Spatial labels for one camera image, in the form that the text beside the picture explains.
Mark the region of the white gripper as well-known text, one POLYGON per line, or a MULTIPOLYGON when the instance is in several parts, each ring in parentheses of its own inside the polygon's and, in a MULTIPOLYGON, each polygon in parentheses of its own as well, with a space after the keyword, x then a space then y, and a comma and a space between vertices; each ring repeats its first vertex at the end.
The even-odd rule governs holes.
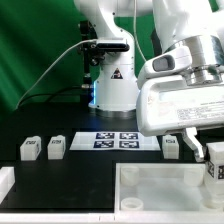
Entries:
POLYGON ((203 162, 197 129, 224 126, 224 83, 188 86, 181 75, 150 79, 140 90, 136 116, 144 136, 183 130, 183 141, 194 152, 195 160, 203 162))

